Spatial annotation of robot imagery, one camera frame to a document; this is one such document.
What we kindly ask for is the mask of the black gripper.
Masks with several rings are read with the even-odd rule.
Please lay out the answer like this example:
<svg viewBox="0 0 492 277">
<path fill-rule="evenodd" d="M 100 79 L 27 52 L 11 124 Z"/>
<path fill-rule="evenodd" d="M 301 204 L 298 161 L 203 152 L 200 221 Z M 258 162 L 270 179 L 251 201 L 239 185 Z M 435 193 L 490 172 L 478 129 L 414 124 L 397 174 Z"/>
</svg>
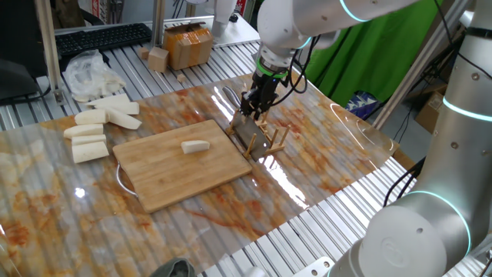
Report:
<svg viewBox="0 0 492 277">
<path fill-rule="evenodd" d="M 253 91 L 252 99 L 258 102 L 257 110 L 253 106 L 252 101 L 249 99 L 250 92 L 241 93 L 241 114 L 246 117 L 250 117 L 256 111 L 256 119 L 258 120 L 262 114 L 267 112 L 271 106 L 271 101 L 277 98 L 275 92 L 278 84 L 281 82 L 281 78 L 269 75 L 253 74 L 253 84 L 251 90 Z"/>
</svg>

